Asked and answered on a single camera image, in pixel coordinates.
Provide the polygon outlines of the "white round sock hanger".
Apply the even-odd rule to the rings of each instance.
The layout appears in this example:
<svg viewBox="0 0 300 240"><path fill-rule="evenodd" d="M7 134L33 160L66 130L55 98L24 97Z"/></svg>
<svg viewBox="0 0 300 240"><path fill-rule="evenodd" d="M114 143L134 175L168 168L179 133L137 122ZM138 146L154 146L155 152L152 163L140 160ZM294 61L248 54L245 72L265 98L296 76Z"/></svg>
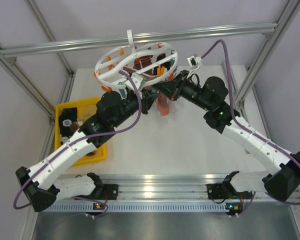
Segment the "white round sock hanger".
<svg viewBox="0 0 300 240"><path fill-rule="evenodd" d="M177 71L178 53L167 42L136 46L132 31L127 31L128 45L118 46L104 54L96 63L94 77L105 92L118 92L123 98L133 84L140 91L173 79ZM133 84L119 71L128 74Z"/></svg>

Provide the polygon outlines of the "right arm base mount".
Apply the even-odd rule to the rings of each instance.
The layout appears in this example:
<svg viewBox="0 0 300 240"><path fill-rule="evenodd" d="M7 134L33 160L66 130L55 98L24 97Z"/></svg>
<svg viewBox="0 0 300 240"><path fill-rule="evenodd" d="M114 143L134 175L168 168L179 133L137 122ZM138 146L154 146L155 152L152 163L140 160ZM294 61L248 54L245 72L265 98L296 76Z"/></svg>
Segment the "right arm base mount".
<svg viewBox="0 0 300 240"><path fill-rule="evenodd" d="M221 183L209 183L206 185L208 198L210 200L227 200L229 199L229 195L223 189L223 185Z"/></svg>

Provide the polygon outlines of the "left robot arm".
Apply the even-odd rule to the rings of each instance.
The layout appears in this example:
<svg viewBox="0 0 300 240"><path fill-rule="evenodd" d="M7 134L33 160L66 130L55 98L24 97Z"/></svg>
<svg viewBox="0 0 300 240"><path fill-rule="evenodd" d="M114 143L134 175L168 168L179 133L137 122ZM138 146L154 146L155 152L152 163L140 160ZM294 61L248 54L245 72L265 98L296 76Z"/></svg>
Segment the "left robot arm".
<svg viewBox="0 0 300 240"><path fill-rule="evenodd" d="M74 163L89 153L103 146L110 138L130 130L130 126L117 130L122 123L134 114L139 118L147 114L158 97L157 93L143 90L134 93L130 90L126 98L116 91L102 95L96 103L96 113L88 118L75 133L41 162L32 167L20 167L15 175L35 212L48 209L56 201L79 197L87 200L98 200L103 194L104 184L93 172L85 175L60 179L59 177Z"/></svg>

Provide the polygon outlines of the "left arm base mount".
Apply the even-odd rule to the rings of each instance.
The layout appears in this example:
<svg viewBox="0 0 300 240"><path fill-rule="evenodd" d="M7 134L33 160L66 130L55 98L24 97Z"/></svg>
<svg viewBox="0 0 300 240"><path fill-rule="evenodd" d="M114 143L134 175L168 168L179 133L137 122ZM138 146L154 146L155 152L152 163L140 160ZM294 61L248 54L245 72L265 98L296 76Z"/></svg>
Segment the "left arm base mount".
<svg viewBox="0 0 300 240"><path fill-rule="evenodd" d="M116 200L119 194L118 184L104 184L102 187L98 187L95 199L96 200Z"/></svg>

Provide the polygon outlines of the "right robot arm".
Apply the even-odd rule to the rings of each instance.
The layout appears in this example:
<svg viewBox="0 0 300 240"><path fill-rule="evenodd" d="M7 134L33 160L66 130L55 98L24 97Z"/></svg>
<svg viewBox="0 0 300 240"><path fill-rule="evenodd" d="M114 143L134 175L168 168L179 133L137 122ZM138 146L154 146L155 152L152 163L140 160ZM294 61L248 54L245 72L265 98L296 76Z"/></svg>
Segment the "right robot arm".
<svg viewBox="0 0 300 240"><path fill-rule="evenodd" d="M265 171L228 174L221 184L228 198L243 192L264 192L285 202L300 185L300 151L284 150L254 129L225 101L229 91L221 78L211 76L199 86L183 70L174 79L154 87L171 101L184 98L205 110L203 118L210 128L236 142L265 167Z"/></svg>

